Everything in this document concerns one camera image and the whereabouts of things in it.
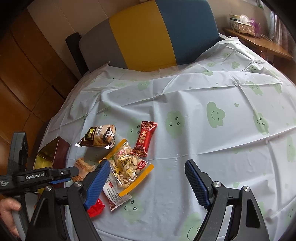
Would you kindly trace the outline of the person's left hand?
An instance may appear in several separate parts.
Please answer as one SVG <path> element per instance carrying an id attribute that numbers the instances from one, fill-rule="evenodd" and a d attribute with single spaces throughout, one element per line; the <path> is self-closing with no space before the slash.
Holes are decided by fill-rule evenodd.
<path id="1" fill-rule="evenodd" d="M 16 228 L 12 211 L 20 211 L 21 210 L 21 204 L 17 200 L 7 197 L 1 200 L 1 217 L 10 230 L 10 232 L 16 236 L 20 237 L 19 232 Z"/>

